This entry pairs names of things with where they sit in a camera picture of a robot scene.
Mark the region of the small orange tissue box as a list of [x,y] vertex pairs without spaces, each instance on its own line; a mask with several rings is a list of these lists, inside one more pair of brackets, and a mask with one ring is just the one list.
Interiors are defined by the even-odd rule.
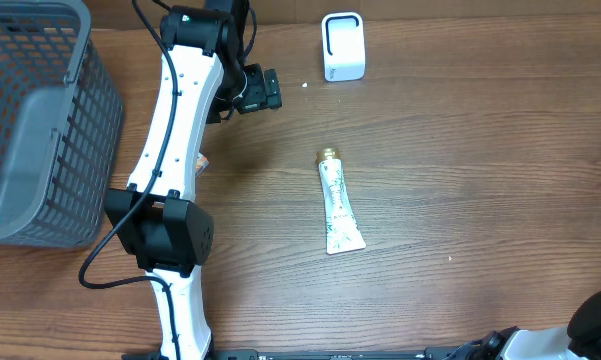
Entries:
[[198,177],[208,167],[208,165],[209,161],[207,157],[199,153],[197,155],[195,176]]

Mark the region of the white floral tube gold cap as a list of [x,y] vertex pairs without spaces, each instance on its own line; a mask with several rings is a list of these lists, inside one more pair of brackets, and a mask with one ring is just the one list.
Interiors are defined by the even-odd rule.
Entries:
[[324,198],[326,253],[336,255],[365,249],[366,242],[349,201],[339,150],[318,151],[316,162]]

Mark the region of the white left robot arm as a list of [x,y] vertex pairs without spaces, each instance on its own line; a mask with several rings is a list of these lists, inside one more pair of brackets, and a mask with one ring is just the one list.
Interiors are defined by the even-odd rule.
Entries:
[[154,359],[209,359],[213,335],[203,305],[202,266],[214,224],[198,207],[196,177],[207,125],[282,105],[275,70],[246,62],[244,37],[257,17],[247,1],[170,6],[150,31],[161,51],[160,88],[149,132],[123,190],[111,189],[106,241],[119,238],[156,298],[162,344]]

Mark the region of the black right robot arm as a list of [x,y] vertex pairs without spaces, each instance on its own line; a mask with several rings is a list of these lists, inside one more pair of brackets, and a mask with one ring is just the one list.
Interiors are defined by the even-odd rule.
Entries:
[[562,327],[493,331],[448,353],[447,360],[601,360],[601,291]]

